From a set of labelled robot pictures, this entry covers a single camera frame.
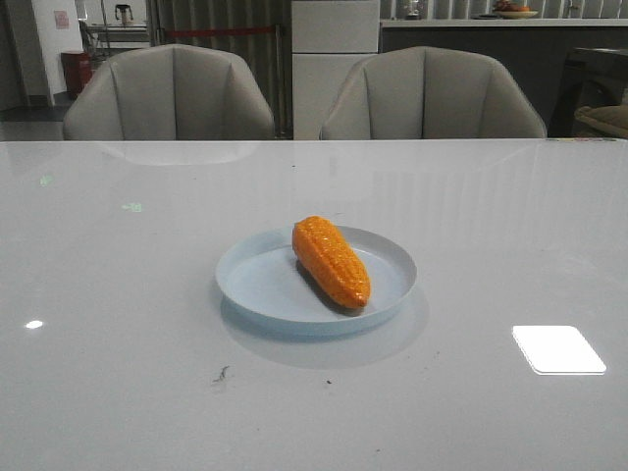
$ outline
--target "glossy table surface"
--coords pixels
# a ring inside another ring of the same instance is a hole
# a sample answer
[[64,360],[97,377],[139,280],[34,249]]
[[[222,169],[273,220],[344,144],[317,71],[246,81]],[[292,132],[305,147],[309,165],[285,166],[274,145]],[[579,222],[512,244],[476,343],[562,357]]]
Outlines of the glossy table surface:
[[[5,142],[0,211],[4,471],[628,467],[625,141]],[[411,254],[388,322],[225,301],[221,256],[310,214]],[[514,326],[605,371],[538,374]]]

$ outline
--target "chair backrest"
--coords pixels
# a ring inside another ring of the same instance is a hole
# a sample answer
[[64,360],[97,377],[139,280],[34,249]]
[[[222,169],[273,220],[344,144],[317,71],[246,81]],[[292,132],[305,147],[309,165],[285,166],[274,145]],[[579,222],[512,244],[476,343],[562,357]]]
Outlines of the chair backrest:
[[257,140],[273,115],[236,54],[182,44],[111,57],[71,106],[73,140]]
[[321,129],[322,139],[546,135],[543,120],[499,61],[423,46],[356,64]]

